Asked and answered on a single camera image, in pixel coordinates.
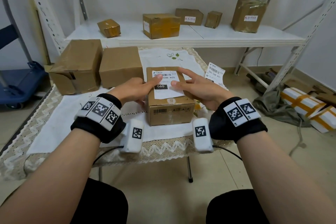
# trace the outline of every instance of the shelf board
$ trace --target shelf board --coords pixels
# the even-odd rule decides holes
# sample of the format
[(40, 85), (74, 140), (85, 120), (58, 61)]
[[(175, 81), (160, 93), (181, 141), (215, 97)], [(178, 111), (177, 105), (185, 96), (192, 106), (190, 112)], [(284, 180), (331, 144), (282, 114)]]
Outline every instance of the shelf board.
[(299, 46), (305, 40), (279, 29), (261, 25), (257, 33), (234, 31), (231, 26), (221, 24), (216, 29), (204, 26), (181, 25), (177, 37), (149, 39), (142, 31), (141, 21), (117, 21), (120, 24), (121, 35), (106, 38), (99, 31), (97, 21), (88, 21), (80, 25), (66, 38), (100, 39), (103, 47), (275, 47)]

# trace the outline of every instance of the gray fabric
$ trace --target gray fabric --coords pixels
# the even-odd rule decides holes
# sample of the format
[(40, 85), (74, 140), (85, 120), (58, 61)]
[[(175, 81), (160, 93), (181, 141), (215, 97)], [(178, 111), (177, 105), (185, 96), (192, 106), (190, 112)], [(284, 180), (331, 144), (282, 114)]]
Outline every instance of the gray fabric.
[(293, 107), (281, 99), (280, 92), (283, 88), (283, 86), (278, 85), (275, 90), (269, 91), (261, 97), (257, 97), (252, 103), (253, 106), (265, 116), (272, 119), (286, 122), (297, 127), (311, 127), (310, 121), (306, 116), (297, 113)]

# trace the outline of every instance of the person's left hand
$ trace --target person's left hand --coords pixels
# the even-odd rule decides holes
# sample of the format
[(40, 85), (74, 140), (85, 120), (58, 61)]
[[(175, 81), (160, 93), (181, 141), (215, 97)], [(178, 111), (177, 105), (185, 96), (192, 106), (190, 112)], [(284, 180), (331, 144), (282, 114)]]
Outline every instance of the person's left hand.
[(162, 74), (158, 74), (148, 82), (144, 82), (139, 77), (131, 78), (127, 82), (116, 86), (114, 89), (107, 92), (118, 98), (122, 105), (126, 102), (135, 101), (141, 106), (145, 106), (145, 96), (149, 91), (162, 80)]

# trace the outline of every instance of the caster wheel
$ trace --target caster wheel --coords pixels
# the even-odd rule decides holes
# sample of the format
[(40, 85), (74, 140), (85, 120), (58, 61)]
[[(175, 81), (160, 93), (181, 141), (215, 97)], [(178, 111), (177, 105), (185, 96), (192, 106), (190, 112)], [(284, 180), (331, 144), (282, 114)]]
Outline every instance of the caster wheel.
[(14, 104), (6, 104), (7, 108), (13, 110), (19, 110), (24, 107), (23, 103), (14, 103)]

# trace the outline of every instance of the forearm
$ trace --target forearm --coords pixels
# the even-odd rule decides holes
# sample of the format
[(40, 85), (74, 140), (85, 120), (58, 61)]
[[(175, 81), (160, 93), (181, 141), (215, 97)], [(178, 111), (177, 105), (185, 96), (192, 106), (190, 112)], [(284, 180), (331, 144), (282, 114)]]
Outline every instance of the forearm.
[(237, 142), (251, 184), (270, 223), (334, 223), (326, 194), (265, 131)]
[(100, 140), (74, 129), (0, 208), (2, 223), (69, 223)]

